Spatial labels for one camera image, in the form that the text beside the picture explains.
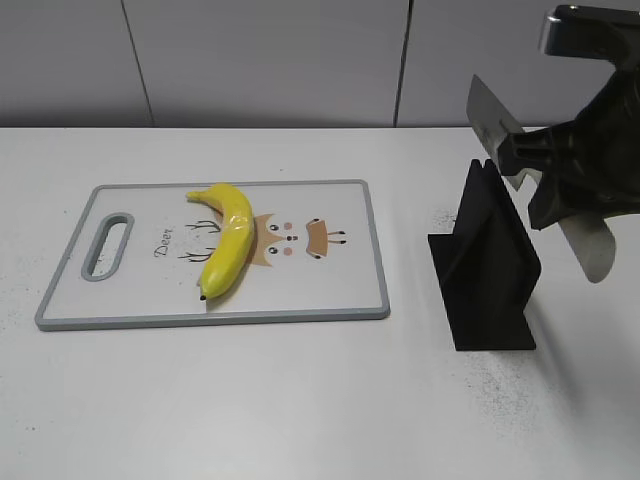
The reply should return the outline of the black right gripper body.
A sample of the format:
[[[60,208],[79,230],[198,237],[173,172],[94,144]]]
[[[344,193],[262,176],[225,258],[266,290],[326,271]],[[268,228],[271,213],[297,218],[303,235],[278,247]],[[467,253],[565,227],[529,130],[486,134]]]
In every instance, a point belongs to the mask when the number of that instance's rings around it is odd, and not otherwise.
[[[638,69],[614,72],[574,120],[552,128],[556,175],[573,182],[595,171],[605,216],[639,211]]]

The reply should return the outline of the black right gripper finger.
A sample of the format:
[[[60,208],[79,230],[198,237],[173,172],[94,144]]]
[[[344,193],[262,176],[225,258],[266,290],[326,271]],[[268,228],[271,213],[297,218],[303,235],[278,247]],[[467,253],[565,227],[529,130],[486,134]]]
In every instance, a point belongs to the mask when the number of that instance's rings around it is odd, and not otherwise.
[[[517,176],[524,170],[553,171],[553,128],[507,132],[496,145],[499,171]]]
[[[573,182],[553,173],[541,173],[528,204],[530,226],[543,230],[560,220],[580,215],[604,219],[599,195],[606,190],[606,181],[595,171],[575,177]]]

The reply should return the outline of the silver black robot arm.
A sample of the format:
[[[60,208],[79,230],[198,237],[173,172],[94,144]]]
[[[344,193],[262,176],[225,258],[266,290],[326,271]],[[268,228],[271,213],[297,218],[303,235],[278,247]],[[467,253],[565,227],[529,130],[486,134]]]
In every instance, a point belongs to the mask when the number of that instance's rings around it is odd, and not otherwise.
[[[580,214],[602,218],[639,211],[639,14],[559,5],[546,26],[550,56],[607,61],[614,72],[564,123],[511,133],[497,149],[503,175],[540,173],[528,205],[532,228]]]

